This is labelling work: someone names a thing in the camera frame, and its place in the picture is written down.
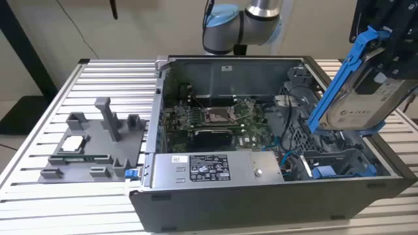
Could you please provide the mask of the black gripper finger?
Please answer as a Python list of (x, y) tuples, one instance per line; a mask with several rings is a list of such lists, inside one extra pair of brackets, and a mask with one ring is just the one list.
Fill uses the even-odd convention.
[(358, 35), (365, 31), (362, 28), (368, 27), (365, 25), (365, 20), (362, 20), (362, 15), (368, 11), (370, 0), (358, 0), (356, 5), (352, 30), (349, 36), (349, 42), (353, 44)]
[(385, 42), (382, 72), (397, 80), (418, 79), (418, 13), (397, 12), (389, 18), (386, 27), (392, 29)]

